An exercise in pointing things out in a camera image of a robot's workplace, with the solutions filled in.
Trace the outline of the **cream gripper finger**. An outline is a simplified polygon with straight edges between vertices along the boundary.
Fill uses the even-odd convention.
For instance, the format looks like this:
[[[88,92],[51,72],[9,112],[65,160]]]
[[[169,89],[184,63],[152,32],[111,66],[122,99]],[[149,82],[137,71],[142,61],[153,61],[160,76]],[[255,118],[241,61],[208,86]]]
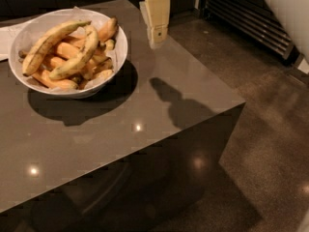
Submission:
[[[157,49],[167,39],[170,17],[170,0],[144,0],[139,3],[147,25],[147,36],[151,49]]]

